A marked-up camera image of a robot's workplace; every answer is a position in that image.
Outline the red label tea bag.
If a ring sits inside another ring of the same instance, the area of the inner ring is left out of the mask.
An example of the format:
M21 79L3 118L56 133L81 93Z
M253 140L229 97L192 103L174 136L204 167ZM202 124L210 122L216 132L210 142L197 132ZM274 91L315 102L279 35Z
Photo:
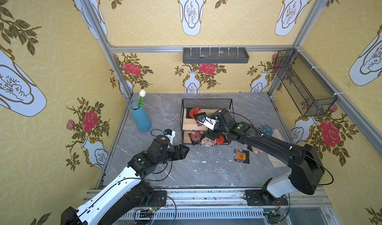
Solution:
M187 108L186 109L186 118L195 118L196 114L201 113L200 108Z

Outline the pink label black tea bag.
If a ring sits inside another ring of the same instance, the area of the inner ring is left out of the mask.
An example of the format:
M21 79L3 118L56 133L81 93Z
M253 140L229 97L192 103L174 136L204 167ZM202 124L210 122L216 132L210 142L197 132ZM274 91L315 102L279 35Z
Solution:
M196 120L198 126L204 125L206 118L207 114L205 112L194 114L194 119Z

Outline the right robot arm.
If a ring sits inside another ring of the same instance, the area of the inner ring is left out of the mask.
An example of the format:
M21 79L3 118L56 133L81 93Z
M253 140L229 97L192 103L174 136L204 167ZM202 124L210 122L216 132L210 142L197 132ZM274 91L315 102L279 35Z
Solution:
M208 128L206 137L217 139L224 136L228 142L236 141L258 148L291 169L289 173L267 180L257 194L263 204L271 205L278 198L297 191L306 195L315 193L325 168L314 147L290 144L263 133L251 123L237 122L225 108L198 121Z

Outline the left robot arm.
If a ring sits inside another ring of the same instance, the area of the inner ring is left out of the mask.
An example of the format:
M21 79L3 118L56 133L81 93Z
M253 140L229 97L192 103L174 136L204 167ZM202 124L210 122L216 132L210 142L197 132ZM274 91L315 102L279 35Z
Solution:
M150 179L159 164L183 160L189 147L173 146L168 137L159 135L148 149L134 155L122 172L92 199L78 208L68 207L61 215L62 225L111 225L122 215L148 205L153 198Z

